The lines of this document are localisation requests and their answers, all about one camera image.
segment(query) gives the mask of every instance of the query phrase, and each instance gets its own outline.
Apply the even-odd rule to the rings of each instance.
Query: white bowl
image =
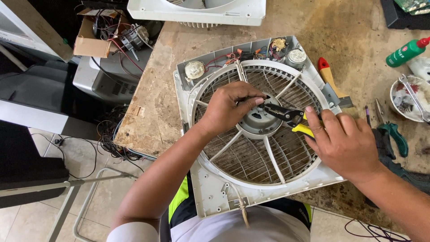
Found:
[[[408,76],[408,82],[413,88],[417,89],[415,95],[418,97],[421,105],[427,111],[430,111],[430,84],[425,80],[414,76]],[[421,112],[415,106],[411,95],[409,95],[404,85],[399,81],[394,82],[391,86],[390,100],[390,108],[403,117],[415,122],[424,122]]]

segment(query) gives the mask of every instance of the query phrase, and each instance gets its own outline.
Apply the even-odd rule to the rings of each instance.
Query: circuit board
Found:
[[[424,8],[420,8],[414,11],[409,12],[411,15],[420,15],[420,14],[427,14],[430,13],[430,5]]]
[[[394,0],[405,12],[430,6],[429,0]]]

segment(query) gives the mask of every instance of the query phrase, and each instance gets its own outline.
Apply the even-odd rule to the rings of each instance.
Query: shirt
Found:
[[[291,215],[258,205],[246,211],[250,229],[240,210],[206,219],[195,216],[170,230],[172,242],[310,242],[307,227]],[[155,228],[143,222],[118,226],[107,238],[107,242],[157,241]]]

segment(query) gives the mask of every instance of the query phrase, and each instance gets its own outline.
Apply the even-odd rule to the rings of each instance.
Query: cardboard box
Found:
[[[98,12],[98,9],[85,9],[78,13],[79,15],[83,15],[83,20],[78,36],[76,37],[75,47],[73,50],[74,55],[107,58],[109,52],[118,50],[116,45],[111,41],[104,41],[94,37],[94,34],[92,33],[92,27],[94,25],[95,16]],[[106,9],[101,12],[100,15],[115,18],[117,15],[119,15],[119,12],[122,13],[119,23],[128,24],[129,22],[124,17],[124,12],[122,10],[118,10],[117,12],[115,10]],[[117,37],[118,34],[121,34],[125,29],[127,29],[126,25],[118,25],[114,32],[115,37]],[[115,41],[120,46],[123,45],[119,39],[116,39]]]

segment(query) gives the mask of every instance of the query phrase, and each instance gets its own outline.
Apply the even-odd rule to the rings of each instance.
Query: hand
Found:
[[[375,178],[383,168],[378,160],[375,137],[362,118],[354,120],[345,113],[336,116],[330,110],[321,112],[325,129],[315,110],[306,107],[306,118],[315,141],[306,142],[321,160],[352,183],[365,183]]]
[[[238,99],[251,97],[236,105]],[[255,106],[262,104],[266,95],[244,81],[235,81],[218,88],[205,114],[197,123],[213,136],[233,128]]]

